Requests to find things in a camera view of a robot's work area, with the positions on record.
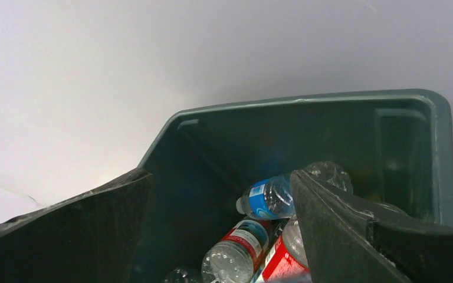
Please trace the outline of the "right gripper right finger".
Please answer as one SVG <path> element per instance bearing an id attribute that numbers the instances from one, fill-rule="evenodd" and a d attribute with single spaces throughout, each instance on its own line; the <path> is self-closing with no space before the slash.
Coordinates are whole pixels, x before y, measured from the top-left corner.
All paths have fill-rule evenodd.
<path id="1" fill-rule="evenodd" d="M 314 282 L 453 282 L 453 227 L 386 209 L 303 170 L 290 180 Z"/>

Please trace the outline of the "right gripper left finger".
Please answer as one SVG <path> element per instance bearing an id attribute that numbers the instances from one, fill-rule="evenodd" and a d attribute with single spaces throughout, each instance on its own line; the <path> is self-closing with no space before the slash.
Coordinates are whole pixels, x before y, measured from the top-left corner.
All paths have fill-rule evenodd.
<path id="1" fill-rule="evenodd" d="M 133 169 L 0 223 L 0 282 L 127 282 L 152 187 Z"/>

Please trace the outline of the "clear bottle blue white label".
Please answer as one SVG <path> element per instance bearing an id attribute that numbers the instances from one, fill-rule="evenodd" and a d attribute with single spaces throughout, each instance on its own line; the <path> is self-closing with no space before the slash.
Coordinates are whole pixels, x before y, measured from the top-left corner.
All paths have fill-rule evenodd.
<path id="1" fill-rule="evenodd" d="M 349 174 L 334 162 L 321 161 L 309 164 L 304 170 L 315 177 L 353 193 Z M 295 206 L 290 183 L 290 174 L 280 174 L 254 183 L 236 201 L 236 209 L 253 219 L 277 220 L 290 218 Z"/>

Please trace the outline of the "bottle red blue label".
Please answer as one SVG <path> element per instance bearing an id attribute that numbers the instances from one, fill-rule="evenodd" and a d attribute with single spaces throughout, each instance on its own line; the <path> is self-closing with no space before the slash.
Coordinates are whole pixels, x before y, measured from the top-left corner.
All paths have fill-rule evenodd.
<path id="1" fill-rule="evenodd" d="M 270 243 L 270 221 L 244 218 L 204 256 L 203 282 L 250 282 Z"/>

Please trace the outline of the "clear bottle red label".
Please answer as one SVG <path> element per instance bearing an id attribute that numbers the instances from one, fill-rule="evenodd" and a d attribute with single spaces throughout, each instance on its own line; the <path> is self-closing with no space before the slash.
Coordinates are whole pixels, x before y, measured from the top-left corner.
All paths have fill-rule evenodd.
<path id="1" fill-rule="evenodd" d="M 252 282 L 268 282 L 275 279 L 308 273 L 308 262 L 297 217 L 294 215 L 274 242 Z"/>

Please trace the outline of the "dark green trash bin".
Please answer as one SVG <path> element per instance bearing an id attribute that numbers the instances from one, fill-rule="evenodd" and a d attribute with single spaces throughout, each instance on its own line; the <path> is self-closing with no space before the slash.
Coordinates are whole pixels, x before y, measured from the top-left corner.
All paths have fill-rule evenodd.
<path id="1" fill-rule="evenodd" d="M 355 195 L 453 226 L 453 130 L 446 98 L 421 89 L 315 94 L 184 110 L 139 163 L 153 188 L 130 282 L 161 282 L 241 219 L 254 183 L 332 161 Z"/>

